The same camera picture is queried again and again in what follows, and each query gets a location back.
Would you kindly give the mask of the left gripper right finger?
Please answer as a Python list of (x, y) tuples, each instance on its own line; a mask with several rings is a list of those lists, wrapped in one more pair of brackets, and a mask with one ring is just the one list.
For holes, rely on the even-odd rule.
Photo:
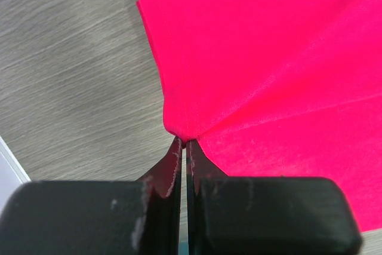
[(186, 145), (190, 254), (358, 254), (341, 189), (323, 177), (233, 177)]

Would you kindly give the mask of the red t shirt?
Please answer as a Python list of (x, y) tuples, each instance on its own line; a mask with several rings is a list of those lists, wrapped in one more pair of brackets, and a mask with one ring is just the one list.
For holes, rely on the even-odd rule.
[(164, 126), (231, 176), (323, 176), (381, 228), (381, 0), (137, 0)]

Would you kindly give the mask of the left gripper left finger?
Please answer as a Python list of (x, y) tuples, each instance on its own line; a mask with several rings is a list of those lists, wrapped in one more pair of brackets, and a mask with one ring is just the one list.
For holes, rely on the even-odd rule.
[(134, 181), (39, 181), (1, 215), (2, 254), (177, 254), (182, 142)]

